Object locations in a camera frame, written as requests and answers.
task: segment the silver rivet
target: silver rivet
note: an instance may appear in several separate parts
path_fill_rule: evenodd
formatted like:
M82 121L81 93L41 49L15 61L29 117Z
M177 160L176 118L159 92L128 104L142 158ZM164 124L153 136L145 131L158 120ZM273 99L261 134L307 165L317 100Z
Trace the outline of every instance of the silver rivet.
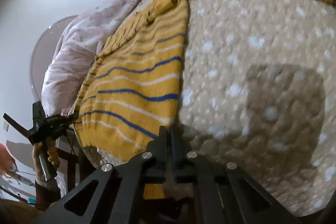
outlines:
M226 167L229 168L229 169L231 169L231 170L234 170L234 169L237 168L237 164L234 163L233 161L231 161L231 162L228 162L228 163L226 164Z
M150 152L144 152L141 155L144 159L150 159L152 157L152 153Z
M108 172L112 169L112 164L104 164L101 169L104 171L104 172Z
M190 159L194 159L194 158L197 157L197 153L194 152L194 151L189 151L189 152L187 153L187 157L190 158Z

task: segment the wall outlet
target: wall outlet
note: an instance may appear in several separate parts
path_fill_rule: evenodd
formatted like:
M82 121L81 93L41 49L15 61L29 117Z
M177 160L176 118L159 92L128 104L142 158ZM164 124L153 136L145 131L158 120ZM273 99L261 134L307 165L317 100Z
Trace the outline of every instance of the wall outlet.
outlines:
M4 121L2 124L2 128L6 130L6 132L8 132L8 123Z

